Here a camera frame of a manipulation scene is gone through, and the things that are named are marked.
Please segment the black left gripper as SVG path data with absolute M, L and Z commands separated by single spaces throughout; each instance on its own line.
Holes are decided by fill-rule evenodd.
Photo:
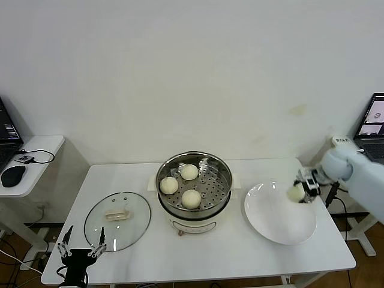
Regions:
M 73 226 L 70 226 L 62 241 L 58 243 L 62 264 L 67 268 L 65 281 L 85 281 L 88 279 L 87 268 L 95 263 L 95 258 L 99 258 L 106 251 L 104 227 L 101 228 L 98 245 L 93 250 L 76 248 L 69 251 L 68 243 L 72 230 Z

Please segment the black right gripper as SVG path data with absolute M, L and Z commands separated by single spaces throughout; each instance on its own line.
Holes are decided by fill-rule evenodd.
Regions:
M 304 195 L 299 201 L 300 203 L 310 204 L 314 202 L 319 197 L 319 194 L 322 193 L 321 188 L 326 186 L 326 178 L 324 177 L 323 173 L 318 169 L 299 169 L 294 183 L 306 183 L 308 180 L 311 179 L 311 175 L 316 186 L 317 192 L 304 192 Z

